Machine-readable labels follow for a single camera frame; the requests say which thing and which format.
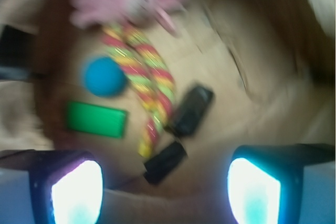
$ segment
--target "pink toy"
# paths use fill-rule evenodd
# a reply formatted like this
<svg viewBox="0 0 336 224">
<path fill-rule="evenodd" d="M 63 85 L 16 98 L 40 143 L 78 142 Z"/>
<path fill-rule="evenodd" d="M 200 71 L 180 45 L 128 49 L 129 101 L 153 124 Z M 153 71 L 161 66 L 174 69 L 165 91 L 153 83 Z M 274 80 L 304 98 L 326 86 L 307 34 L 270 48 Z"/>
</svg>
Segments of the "pink toy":
<svg viewBox="0 0 336 224">
<path fill-rule="evenodd" d="M 76 11 L 71 22 L 82 29 L 94 24 L 131 22 L 136 26 L 157 20 L 170 33 L 176 32 L 168 13 L 183 10 L 188 0 L 70 0 Z"/>
</svg>

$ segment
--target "bright light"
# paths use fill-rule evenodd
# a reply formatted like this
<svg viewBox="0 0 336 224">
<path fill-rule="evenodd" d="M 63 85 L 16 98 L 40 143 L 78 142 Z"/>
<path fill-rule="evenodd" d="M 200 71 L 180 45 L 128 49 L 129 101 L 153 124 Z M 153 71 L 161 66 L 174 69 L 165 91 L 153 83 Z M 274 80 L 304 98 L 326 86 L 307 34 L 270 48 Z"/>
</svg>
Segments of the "bright light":
<svg viewBox="0 0 336 224">
<path fill-rule="evenodd" d="M 100 214 L 103 180 L 100 166 L 85 161 L 51 188 L 56 224 L 93 224 Z"/>
<path fill-rule="evenodd" d="M 232 213 L 239 224 L 276 224 L 280 181 L 245 158 L 232 161 L 227 178 Z"/>
</svg>

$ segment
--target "green block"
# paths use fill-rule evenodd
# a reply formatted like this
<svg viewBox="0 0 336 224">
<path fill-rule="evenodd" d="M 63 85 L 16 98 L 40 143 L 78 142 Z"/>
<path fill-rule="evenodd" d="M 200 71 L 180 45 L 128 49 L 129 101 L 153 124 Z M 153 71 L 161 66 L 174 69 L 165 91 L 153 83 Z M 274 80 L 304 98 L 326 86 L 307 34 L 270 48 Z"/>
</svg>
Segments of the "green block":
<svg viewBox="0 0 336 224">
<path fill-rule="evenodd" d="M 71 101 L 67 108 L 69 129 L 96 135 L 122 138 L 127 111 Z"/>
</svg>

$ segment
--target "colorful rope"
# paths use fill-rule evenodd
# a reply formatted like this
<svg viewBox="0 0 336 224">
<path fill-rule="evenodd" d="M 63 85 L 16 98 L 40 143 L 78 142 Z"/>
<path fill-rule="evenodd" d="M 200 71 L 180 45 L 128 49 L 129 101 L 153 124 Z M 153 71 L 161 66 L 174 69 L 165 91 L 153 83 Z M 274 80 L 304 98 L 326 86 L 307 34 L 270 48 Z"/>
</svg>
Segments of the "colorful rope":
<svg viewBox="0 0 336 224">
<path fill-rule="evenodd" d="M 139 146 L 139 154 L 150 157 L 173 110 L 174 79 L 143 32 L 131 25 L 110 25 L 104 27 L 103 31 L 103 42 L 108 46 L 109 55 L 122 68 L 150 114 Z M 150 75 L 128 49 L 127 44 L 143 58 Z"/>
<path fill-rule="evenodd" d="M 123 30 L 120 26 L 103 28 L 103 43 L 107 45 L 107 53 L 120 66 L 141 100 L 142 106 L 151 111 L 155 107 L 155 92 L 150 75 L 133 52 L 123 42 Z"/>
<path fill-rule="evenodd" d="M 150 114 L 139 146 L 140 155 L 149 157 L 172 114 L 175 82 L 163 59 L 142 31 L 127 25 L 124 35 L 126 43 L 143 58 L 156 86 L 155 109 Z"/>
</svg>

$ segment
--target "toy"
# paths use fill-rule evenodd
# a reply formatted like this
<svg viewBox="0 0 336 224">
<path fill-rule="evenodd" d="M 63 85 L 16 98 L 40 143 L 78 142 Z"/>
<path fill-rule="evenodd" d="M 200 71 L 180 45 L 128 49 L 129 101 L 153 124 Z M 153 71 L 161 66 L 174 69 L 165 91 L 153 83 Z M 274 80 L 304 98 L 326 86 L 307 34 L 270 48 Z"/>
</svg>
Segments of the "toy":
<svg viewBox="0 0 336 224">
<path fill-rule="evenodd" d="M 157 20 L 174 34 L 176 28 L 168 12 L 183 9 L 187 0 L 70 0 L 75 7 L 71 22 L 79 28 L 103 25 L 107 53 L 119 64 L 137 92 L 150 119 L 143 132 L 139 153 L 150 157 L 171 113 L 175 83 L 158 52 L 145 35 L 133 27 Z M 131 46 L 142 56 L 140 63 Z"/>
<path fill-rule="evenodd" d="M 67 126 L 69 129 L 122 138 L 127 112 L 82 102 L 71 101 L 67 109 Z"/>
<path fill-rule="evenodd" d="M 125 74 L 110 57 L 89 62 L 83 73 L 83 81 L 85 87 L 99 97 L 117 95 L 127 83 Z"/>
<path fill-rule="evenodd" d="M 104 27 L 103 43 L 109 56 L 119 64 L 133 89 L 137 92 L 142 106 L 151 111 L 155 107 L 155 92 L 151 76 L 127 45 L 123 42 L 121 26 L 118 24 Z"/>
<path fill-rule="evenodd" d="M 103 30 L 105 32 L 103 41 L 108 46 L 107 51 L 125 71 L 141 98 L 144 108 L 150 114 L 150 119 L 143 132 L 139 146 L 140 155 L 150 157 L 172 113 L 172 107 L 175 102 L 175 83 L 173 77 L 159 53 L 151 46 L 141 31 L 129 24 L 125 26 L 113 24 L 105 26 Z M 138 69 L 132 65 L 128 65 L 128 59 L 133 58 L 133 56 L 132 52 L 127 49 L 126 44 L 123 44 L 123 41 L 143 57 L 154 83 L 148 82 L 148 76 L 145 74 L 144 68 L 141 67 Z M 155 93 L 151 88 L 153 84 L 156 87 Z"/>
<path fill-rule="evenodd" d="M 136 26 L 157 20 L 167 31 L 174 34 L 176 27 L 168 13 L 184 10 L 188 0 L 70 0 L 76 9 L 71 22 L 80 28 L 91 25 L 131 22 Z"/>
</svg>

